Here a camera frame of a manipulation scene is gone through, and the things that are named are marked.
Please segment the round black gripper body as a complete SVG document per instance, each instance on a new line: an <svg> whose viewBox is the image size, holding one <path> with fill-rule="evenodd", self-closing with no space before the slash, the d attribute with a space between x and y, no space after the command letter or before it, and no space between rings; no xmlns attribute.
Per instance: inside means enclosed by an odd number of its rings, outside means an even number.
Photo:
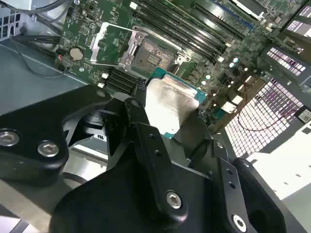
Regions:
<svg viewBox="0 0 311 233"><path fill-rule="evenodd" d="M224 233L212 202L211 180L174 165L189 205L177 233ZM65 195L52 216L54 233L163 233L147 178L137 165L121 165Z"/></svg>

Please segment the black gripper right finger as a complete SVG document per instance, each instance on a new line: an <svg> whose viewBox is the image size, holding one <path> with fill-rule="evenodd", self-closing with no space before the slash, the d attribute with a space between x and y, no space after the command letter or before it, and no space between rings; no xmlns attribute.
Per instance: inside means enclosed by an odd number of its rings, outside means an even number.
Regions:
<svg viewBox="0 0 311 233"><path fill-rule="evenodd" d="M179 173L192 233L285 233L286 207L245 159L229 159L200 118L185 120L175 135L189 165Z"/></svg>

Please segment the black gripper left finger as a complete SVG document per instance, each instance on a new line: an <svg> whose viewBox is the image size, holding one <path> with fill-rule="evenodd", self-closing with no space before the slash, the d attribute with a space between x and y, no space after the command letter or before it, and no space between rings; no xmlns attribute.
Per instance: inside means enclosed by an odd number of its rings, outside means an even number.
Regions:
<svg viewBox="0 0 311 233"><path fill-rule="evenodd" d="M109 172L137 165L147 178L161 223L182 223L188 204L163 140L143 105L132 97L112 98L86 85L6 113L0 118L0 176L33 186L58 180L69 148L88 137L87 115L98 115L107 136Z"/></svg>

